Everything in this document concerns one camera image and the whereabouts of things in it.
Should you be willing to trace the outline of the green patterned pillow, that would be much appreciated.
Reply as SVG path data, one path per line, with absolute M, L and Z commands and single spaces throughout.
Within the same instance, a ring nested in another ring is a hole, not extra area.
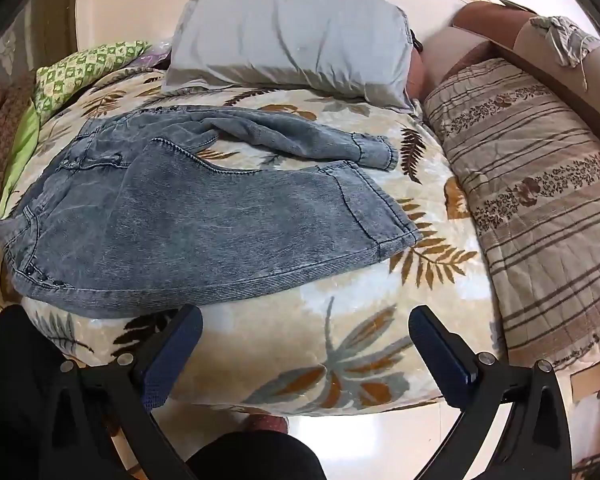
M 149 47 L 150 42 L 143 40 L 100 44 L 39 67 L 33 93 L 39 123 L 48 122 L 77 91 L 126 66 Z

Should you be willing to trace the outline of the grey denim pants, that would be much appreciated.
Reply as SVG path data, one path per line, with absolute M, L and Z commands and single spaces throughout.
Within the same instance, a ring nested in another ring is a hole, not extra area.
M 383 136 L 291 114 L 134 110 L 80 129 L 0 246 L 17 292 L 87 318 L 270 295 L 419 242 L 370 177 L 398 161 Z

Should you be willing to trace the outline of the striped floral brown quilt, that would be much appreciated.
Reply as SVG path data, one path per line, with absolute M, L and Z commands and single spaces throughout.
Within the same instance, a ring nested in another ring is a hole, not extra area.
M 475 222 L 509 361 L 600 361 L 598 137 L 501 58 L 447 77 L 423 108 Z

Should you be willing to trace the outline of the crumpled floral cloth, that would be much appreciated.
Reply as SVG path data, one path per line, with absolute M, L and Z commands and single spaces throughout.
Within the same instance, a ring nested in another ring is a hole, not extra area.
M 543 35 L 547 44 L 553 49 L 559 66 L 580 70 L 583 90 L 588 91 L 584 60 L 590 53 L 600 48 L 600 38 L 580 29 L 575 22 L 565 16 L 535 16 L 531 18 L 530 24 Z

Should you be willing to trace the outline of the lime green sheet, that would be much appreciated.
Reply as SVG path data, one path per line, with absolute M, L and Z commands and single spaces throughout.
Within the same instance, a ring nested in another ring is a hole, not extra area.
M 20 120 L 18 130 L 16 130 L 15 133 L 11 153 L 7 159 L 8 165 L 6 172 L 4 173 L 4 182 L 2 182 L 2 191 L 0 194 L 0 219 L 6 216 L 7 206 L 13 190 L 15 189 L 15 185 L 18 183 L 25 166 L 37 148 L 39 130 L 39 117 L 33 102 L 30 102 L 30 105 L 27 107 Z M 4 302 L 6 304 L 9 303 L 9 300 L 7 299 L 7 296 L 9 295 L 8 286 L 2 277 L 4 272 L 2 272 L 1 268 L 0 248 L 0 310 L 2 309 L 1 305 Z

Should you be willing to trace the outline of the pink brown pillow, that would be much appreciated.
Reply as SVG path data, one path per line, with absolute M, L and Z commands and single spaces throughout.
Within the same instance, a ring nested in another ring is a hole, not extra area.
M 451 24 L 411 51 L 406 94 L 423 101 L 443 80 L 464 68 L 495 58 L 495 46 L 511 49 L 518 32 L 535 13 L 486 1 L 467 3 Z

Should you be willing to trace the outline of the leaf pattern beige blanket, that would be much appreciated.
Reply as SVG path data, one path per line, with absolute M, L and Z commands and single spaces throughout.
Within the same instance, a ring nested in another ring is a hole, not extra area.
M 419 304 L 472 348 L 498 348 L 495 299 L 474 224 L 437 138 L 420 119 L 309 90 L 164 92 L 162 79 L 150 68 L 119 70 L 39 124 L 37 148 L 7 209 L 86 122 L 145 106 L 237 106 L 388 138 L 399 165 L 373 178 L 422 235 L 417 246 L 369 268 L 205 308 L 204 331 L 173 389 L 175 399 L 316 416 L 431 402 L 439 391 L 407 330 L 409 312 Z

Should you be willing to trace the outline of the grey pillow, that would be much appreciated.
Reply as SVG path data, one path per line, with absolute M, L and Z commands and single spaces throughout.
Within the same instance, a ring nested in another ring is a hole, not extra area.
M 189 0 L 163 87 L 308 88 L 410 110 L 413 39 L 385 0 Z

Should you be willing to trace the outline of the cardboard box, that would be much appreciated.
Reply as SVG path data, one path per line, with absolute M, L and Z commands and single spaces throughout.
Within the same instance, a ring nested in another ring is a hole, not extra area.
M 583 113 L 596 121 L 596 130 L 600 136 L 600 48 L 590 53 L 584 60 L 585 75 L 588 80 L 588 91 L 584 91 L 580 70 L 559 66 L 553 49 L 547 44 L 543 35 L 531 26 L 530 20 L 518 32 L 512 47 L 513 52 L 543 74 L 555 79 L 558 84 L 582 101 Z

